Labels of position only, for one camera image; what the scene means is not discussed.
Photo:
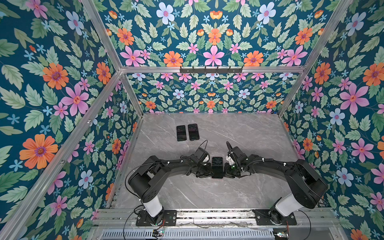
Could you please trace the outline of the blue edged smartphone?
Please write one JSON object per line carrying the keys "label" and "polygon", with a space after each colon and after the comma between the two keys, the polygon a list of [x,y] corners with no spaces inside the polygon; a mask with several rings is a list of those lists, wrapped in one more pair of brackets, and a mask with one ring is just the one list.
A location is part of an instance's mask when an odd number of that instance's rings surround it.
{"label": "blue edged smartphone", "polygon": [[222,179],[224,177],[223,172],[223,158],[222,157],[213,157],[212,158],[212,174],[213,179]]}

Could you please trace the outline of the purple edged smartphone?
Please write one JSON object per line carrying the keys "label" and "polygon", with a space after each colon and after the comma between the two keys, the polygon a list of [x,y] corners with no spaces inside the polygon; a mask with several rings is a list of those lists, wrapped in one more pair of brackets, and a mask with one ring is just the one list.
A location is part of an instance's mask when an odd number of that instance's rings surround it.
{"label": "purple edged smartphone", "polygon": [[177,131],[177,141],[184,142],[187,140],[187,131],[185,125],[176,126]]}

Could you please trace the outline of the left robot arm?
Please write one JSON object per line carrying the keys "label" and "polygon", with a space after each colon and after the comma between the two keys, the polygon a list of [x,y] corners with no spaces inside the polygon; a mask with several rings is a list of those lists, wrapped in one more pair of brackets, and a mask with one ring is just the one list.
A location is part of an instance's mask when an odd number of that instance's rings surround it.
{"label": "left robot arm", "polygon": [[207,178],[211,175],[209,160],[209,153],[200,147],[193,154],[178,160],[161,160],[151,156],[128,178],[128,184],[138,195],[149,217],[156,219],[164,212],[158,193],[166,180],[178,175]]}

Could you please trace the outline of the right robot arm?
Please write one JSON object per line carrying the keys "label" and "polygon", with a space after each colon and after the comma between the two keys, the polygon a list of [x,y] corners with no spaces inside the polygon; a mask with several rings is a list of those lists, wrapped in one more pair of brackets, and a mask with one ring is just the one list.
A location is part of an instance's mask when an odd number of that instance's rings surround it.
{"label": "right robot arm", "polygon": [[305,160],[281,162],[254,154],[247,156],[239,147],[232,147],[229,142],[226,144],[229,151],[225,177],[241,178],[242,173],[263,174],[288,183],[291,193],[270,208],[271,219],[278,221],[302,208],[314,209],[327,191],[325,180]]}

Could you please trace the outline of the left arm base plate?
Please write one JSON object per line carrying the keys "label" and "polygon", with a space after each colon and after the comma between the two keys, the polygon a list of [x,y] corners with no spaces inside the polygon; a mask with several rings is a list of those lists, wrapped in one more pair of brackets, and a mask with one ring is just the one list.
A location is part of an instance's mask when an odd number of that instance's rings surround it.
{"label": "left arm base plate", "polygon": [[155,217],[151,217],[145,210],[140,210],[137,216],[137,227],[160,227],[171,226],[174,227],[177,221],[176,210],[162,210]]}

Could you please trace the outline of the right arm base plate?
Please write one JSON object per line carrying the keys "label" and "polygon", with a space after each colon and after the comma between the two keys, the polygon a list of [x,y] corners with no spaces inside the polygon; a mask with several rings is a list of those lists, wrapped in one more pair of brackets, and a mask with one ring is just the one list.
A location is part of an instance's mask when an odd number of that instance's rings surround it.
{"label": "right arm base plate", "polygon": [[276,210],[269,209],[253,209],[252,212],[255,214],[256,223],[258,226],[282,226],[288,224],[289,226],[296,226],[297,221],[293,213],[284,217]]}

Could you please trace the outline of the metal hook rail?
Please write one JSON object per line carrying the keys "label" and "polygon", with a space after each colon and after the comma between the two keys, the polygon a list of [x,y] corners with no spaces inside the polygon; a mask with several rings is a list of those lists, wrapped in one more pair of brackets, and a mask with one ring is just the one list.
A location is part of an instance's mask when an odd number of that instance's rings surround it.
{"label": "metal hook rail", "polygon": [[243,72],[243,67],[180,67],[181,74],[238,74]]}

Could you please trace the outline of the aluminium front rail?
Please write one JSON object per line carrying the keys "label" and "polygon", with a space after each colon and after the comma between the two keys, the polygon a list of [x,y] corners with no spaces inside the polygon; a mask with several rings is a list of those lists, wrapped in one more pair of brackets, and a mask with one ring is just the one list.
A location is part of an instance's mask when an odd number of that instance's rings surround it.
{"label": "aluminium front rail", "polygon": [[330,208],[301,209],[274,224],[267,209],[174,209],[166,210],[155,224],[144,210],[100,210],[93,227],[239,227],[239,228],[340,228]]}

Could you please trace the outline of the aluminium frame post right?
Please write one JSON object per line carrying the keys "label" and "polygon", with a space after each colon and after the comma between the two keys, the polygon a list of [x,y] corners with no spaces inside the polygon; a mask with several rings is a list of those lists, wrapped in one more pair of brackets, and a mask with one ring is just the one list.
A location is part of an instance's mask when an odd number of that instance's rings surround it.
{"label": "aluminium frame post right", "polygon": [[292,86],[290,92],[288,93],[287,97],[285,98],[285,102],[283,103],[283,106],[278,112],[278,116],[280,119],[283,118],[284,113],[287,111],[289,105],[293,101],[294,97],[298,93],[298,91],[301,88],[301,85],[303,84],[304,80],[308,76],[310,70],[316,63],[316,60],[320,56],[323,48],[326,46],[327,42],[330,40],[331,35],[335,31],[336,27],[342,20],[344,14],[347,13],[349,6],[353,3],[351,0],[341,0],[338,2],[338,5],[335,9],[335,11],[332,13],[328,23],[325,26],[325,30],[322,33],[322,35],[319,37],[319,40],[315,44],[315,47],[313,48],[312,52],[310,53],[305,65],[304,65],[304,71],[299,75],[297,78],[295,84]]}

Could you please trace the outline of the aluminium frame post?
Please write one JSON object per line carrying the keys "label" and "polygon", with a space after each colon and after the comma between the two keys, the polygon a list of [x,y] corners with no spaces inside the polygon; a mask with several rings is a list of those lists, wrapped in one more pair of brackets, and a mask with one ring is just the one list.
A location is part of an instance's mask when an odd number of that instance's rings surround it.
{"label": "aluminium frame post", "polygon": [[58,150],[58,153],[53,158],[51,163],[48,164],[36,183],[27,193],[22,203],[18,206],[15,212],[11,215],[11,218],[7,221],[5,226],[1,230],[2,240],[15,240],[17,239],[19,232],[26,226],[29,217],[31,217],[41,203],[42,198],[48,192],[49,187],[56,179],[57,175],[63,168],[65,162],[69,158],[70,154],[75,149],[76,145],[80,142],[87,129],[99,110],[106,103],[106,99],[118,84],[122,76],[122,71],[117,71],[107,85],[103,88],[99,96],[93,102],[89,110],[82,117],[81,121],[69,135],[62,147]]}
{"label": "aluminium frame post", "polygon": [[292,86],[290,92],[288,93],[287,97],[285,98],[285,102],[283,103],[283,106],[278,112],[278,116],[280,119],[283,118],[284,113],[287,111],[289,105],[293,101],[294,97],[298,93],[298,91],[301,88],[301,85],[303,84],[304,80],[308,76],[310,70],[316,63],[316,60],[320,56],[323,48],[326,46],[327,42],[330,40],[331,35],[335,31],[336,27],[342,20],[344,14],[347,13],[349,6],[353,3],[351,0],[341,0],[338,2],[338,5],[335,9],[335,11],[332,13],[328,23],[325,26],[325,30],[322,33],[322,35],[319,37],[319,40],[315,44],[315,47],[313,48],[312,52],[310,53],[305,65],[304,65],[304,71],[299,75],[297,78],[295,84]]}

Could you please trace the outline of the aluminium frame post left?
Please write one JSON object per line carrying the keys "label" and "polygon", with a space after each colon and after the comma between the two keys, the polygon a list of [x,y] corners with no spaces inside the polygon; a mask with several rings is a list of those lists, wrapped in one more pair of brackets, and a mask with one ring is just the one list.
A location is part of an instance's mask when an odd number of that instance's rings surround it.
{"label": "aluminium frame post left", "polygon": [[103,88],[99,96],[93,102],[89,110],[82,117],[81,121],[69,135],[62,147],[58,150],[58,153],[53,158],[51,163],[48,164],[36,183],[27,193],[22,203],[18,206],[15,212],[11,215],[11,218],[7,221],[5,226],[1,230],[2,240],[15,240],[17,239],[19,232],[26,226],[29,217],[31,217],[41,203],[42,198],[48,192],[49,187],[56,179],[57,175],[63,168],[65,162],[69,158],[70,154],[75,149],[76,145],[80,142],[87,129],[99,110],[106,103],[106,99],[118,84],[122,76],[122,71],[117,71],[107,85]]}

